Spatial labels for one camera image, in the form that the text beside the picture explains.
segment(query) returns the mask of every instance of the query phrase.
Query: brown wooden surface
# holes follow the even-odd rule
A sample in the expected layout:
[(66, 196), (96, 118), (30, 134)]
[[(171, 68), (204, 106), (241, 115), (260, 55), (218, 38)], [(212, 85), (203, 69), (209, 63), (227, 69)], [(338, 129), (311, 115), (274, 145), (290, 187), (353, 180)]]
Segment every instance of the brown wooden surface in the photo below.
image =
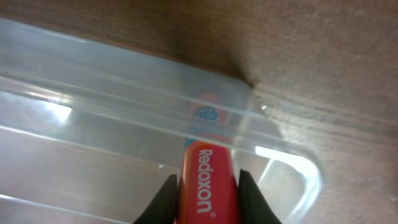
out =
[(395, 0), (3, 0), (3, 16), (245, 77), (322, 162), (304, 223), (398, 222)]

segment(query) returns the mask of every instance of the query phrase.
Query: brand logo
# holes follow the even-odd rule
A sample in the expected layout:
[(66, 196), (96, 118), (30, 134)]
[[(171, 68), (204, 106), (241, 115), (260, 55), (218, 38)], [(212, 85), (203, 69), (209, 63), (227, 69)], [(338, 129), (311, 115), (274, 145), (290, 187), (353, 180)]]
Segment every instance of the brand logo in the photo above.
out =
[(209, 212), (211, 210), (211, 172), (213, 169), (209, 165), (210, 156), (213, 154), (211, 149), (199, 151), (198, 167), (198, 204), (197, 213)]

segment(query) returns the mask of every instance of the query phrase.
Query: plastic container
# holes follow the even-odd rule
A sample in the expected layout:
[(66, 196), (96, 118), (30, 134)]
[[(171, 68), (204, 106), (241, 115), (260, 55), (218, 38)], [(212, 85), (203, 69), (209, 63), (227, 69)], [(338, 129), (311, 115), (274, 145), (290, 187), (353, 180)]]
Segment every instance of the plastic container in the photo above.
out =
[[(314, 160), (282, 140), (245, 83), (199, 68), (0, 19), (0, 89), (4, 224), (131, 223), (180, 173), (186, 137), (228, 146), (283, 223), (299, 223), (322, 187)], [(228, 122), (193, 119), (193, 102)]]

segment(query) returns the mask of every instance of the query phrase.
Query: redoxon tube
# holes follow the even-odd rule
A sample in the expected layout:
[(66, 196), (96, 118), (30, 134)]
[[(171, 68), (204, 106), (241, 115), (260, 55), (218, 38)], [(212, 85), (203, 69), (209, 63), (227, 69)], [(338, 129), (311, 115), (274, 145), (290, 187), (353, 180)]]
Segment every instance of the redoxon tube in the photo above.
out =
[[(216, 95), (206, 93), (199, 99), (217, 103)], [(201, 103), (192, 104), (193, 116), (225, 123), (226, 112)], [(223, 138), (212, 130), (192, 127), (213, 138)], [(239, 224), (238, 190), (228, 148), (186, 139), (180, 179), (178, 224)]]

